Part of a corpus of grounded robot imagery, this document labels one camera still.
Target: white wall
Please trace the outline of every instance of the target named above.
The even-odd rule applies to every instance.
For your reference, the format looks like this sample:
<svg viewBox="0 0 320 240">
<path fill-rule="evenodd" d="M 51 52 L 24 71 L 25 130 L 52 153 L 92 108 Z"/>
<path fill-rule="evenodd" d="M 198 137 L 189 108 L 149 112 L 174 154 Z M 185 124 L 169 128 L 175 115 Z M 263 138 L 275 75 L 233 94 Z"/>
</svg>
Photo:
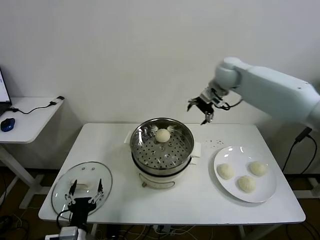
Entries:
<svg viewBox="0 0 320 240">
<path fill-rule="evenodd" d="M 200 123 L 187 100 L 226 56 L 314 83 L 319 8 L 317 0 L 0 1 L 11 95 L 66 97 L 40 139 L 7 147 L 26 167 L 58 168 L 86 122 Z M 214 122 L 258 124 L 266 138 L 281 126 L 246 103 L 216 111 Z"/>
</svg>

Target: table leg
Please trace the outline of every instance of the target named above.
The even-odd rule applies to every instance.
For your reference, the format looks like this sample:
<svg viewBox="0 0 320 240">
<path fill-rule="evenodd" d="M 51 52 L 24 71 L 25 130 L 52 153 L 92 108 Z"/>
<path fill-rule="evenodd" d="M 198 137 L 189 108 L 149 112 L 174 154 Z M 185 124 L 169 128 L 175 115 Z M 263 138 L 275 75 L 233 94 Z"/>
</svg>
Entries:
<svg viewBox="0 0 320 240">
<path fill-rule="evenodd" d="M 96 236 L 97 228 L 98 228 L 98 224 L 94 223 L 91 229 L 91 235 L 93 236 L 93 238 Z"/>
<path fill-rule="evenodd" d="M 25 184 L 29 186 L 29 190 L 24 196 L 19 208 L 26 209 L 31 202 L 34 195 L 47 195 L 50 187 L 40 185 L 44 175 L 37 175 L 36 178 L 33 178 L 27 170 L 10 154 L 8 153 L 3 146 L 0 145 L 0 155 L 1 161 L 12 171 L 14 174 L 21 179 Z"/>
<path fill-rule="evenodd" d="M 294 190 L 297 199 L 320 199 L 320 183 L 315 178 L 308 178 L 313 186 L 312 190 Z"/>
<path fill-rule="evenodd" d="M 250 232 L 248 235 L 244 236 L 242 240 L 259 240 L 280 226 L 281 224 L 261 225 Z"/>
</svg>

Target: small white desk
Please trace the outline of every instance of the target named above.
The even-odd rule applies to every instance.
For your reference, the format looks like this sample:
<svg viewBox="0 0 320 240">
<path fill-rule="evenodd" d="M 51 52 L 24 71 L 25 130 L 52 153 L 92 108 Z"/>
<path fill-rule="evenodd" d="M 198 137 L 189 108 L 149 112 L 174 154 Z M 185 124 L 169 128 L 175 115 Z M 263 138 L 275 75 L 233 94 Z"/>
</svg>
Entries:
<svg viewBox="0 0 320 240">
<path fill-rule="evenodd" d="M 277 227 L 272 224 L 300 223 L 306 218 L 293 191 L 282 174 L 264 139 L 254 125 L 188 124 L 194 139 L 201 143 L 201 158 L 186 169 L 183 180 L 165 190 L 143 188 L 124 144 L 137 124 L 85 124 L 67 156 L 54 184 L 71 167 L 101 162 L 112 173 L 113 186 L 104 205 L 88 217 L 89 223 L 145 225 L 264 225 L 245 239 L 259 239 Z M 264 203 L 248 203 L 231 196 L 210 174 L 216 153 L 227 146 L 256 149 L 274 171 L 277 188 Z M 52 190 L 47 195 L 39 217 L 54 221 Z"/>
<path fill-rule="evenodd" d="M 37 107 L 45 107 L 54 97 L 12 97 L 12 107 L 18 108 L 24 112 L 28 112 Z M 11 131 L 0 131 L 0 144 L 28 144 L 36 139 L 51 117 L 55 114 L 63 101 L 57 105 L 47 108 L 37 109 L 30 114 L 22 114 L 21 112 L 7 111 L 0 116 L 0 122 L 7 118 L 14 118 L 15 124 Z M 50 187 L 42 187 L 40 185 L 44 175 L 38 175 L 33 178 L 20 163 L 8 153 L 3 146 L 0 145 L 1 161 L 16 174 L 16 177 L 7 187 L 7 194 L 11 191 L 18 179 L 21 179 L 30 188 L 20 204 L 21 209 L 26 209 L 36 194 L 46 195 Z M 0 202 L 4 199 L 4 194 L 0 198 Z"/>
</svg>

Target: blue mouse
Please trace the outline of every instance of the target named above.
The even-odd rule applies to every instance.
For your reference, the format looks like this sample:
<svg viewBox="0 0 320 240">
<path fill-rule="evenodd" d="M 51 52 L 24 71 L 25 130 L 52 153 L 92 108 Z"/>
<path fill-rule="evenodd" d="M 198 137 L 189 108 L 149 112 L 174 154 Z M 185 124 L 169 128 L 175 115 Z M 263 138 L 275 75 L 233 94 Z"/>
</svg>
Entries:
<svg viewBox="0 0 320 240">
<path fill-rule="evenodd" d="M 14 118 L 7 118 L 3 120 L 0 124 L 0 129 L 2 132 L 9 132 L 15 126 L 16 120 Z"/>
</svg>

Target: robotic arm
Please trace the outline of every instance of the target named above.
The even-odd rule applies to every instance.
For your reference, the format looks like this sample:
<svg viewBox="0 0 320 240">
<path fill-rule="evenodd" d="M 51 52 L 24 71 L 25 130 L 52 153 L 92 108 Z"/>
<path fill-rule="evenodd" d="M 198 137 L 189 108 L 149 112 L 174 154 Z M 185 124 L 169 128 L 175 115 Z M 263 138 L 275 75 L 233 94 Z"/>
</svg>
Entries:
<svg viewBox="0 0 320 240">
<path fill-rule="evenodd" d="M 252 66 L 235 57 L 226 57 L 215 70 L 215 77 L 200 94 L 189 100 L 189 110 L 196 105 L 210 123 L 216 108 L 229 110 L 223 100 L 229 91 L 241 95 L 248 104 L 272 117 L 320 128 L 320 95 L 306 81 L 261 66 Z"/>
</svg>

